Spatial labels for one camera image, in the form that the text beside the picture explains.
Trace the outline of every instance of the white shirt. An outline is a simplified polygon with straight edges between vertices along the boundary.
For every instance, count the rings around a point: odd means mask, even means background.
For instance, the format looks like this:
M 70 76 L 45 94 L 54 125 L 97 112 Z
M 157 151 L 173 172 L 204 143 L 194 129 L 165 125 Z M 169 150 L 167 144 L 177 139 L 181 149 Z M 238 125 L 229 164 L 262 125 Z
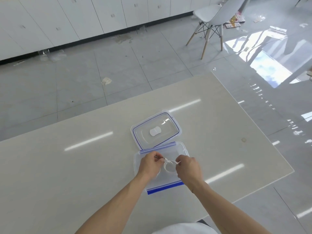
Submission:
M 178 223 L 167 226 L 153 234 L 217 234 L 211 227 L 200 222 Z

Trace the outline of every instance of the floor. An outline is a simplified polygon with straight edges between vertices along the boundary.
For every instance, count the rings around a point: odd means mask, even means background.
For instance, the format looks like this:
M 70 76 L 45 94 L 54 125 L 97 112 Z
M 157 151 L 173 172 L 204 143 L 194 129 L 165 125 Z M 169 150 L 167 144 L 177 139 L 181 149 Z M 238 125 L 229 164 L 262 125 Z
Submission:
M 252 0 L 203 60 L 190 16 L 0 66 L 0 141 L 211 70 L 295 170 L 235 204 L 272 233 L 312 233 L 312 0 L 297 1 Z

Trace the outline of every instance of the tabletop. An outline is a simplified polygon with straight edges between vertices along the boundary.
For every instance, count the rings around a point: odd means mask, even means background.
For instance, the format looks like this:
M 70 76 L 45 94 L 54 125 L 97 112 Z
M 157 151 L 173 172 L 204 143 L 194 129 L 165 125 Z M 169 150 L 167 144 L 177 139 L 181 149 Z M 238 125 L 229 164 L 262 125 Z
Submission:
M 205 181 L 231 202 L 293 172 L 209 72 L 1 141 L 2 233 L 74 233 L 134 177 L 139 149 L 130 127 L 162 110 L 182 128 L 174 141 L 185 144 Z M 124 233 L 205 216 L 184 185 L 143 191 Z

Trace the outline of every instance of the person's left hand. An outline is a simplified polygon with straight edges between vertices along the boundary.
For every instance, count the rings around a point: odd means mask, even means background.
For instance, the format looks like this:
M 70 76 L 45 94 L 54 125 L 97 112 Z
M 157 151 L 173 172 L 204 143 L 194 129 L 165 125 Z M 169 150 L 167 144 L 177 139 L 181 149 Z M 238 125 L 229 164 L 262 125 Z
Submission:
M 141 176 L 150 181 L 157 176 L 163 164 L 164 158 L 160 153 L 156 151 L 150 152 L 141 159 L 137 176 Z

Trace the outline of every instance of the chair backrest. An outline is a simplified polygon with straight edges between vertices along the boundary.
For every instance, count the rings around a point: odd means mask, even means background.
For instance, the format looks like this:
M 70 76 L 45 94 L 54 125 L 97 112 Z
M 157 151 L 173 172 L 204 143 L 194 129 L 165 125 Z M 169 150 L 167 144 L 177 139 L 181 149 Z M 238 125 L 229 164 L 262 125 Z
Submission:
M 209 21 L 209 25 L 222 25 L 229 21 L 245 0 L 228 0 L 218 11 L 218 13 Z

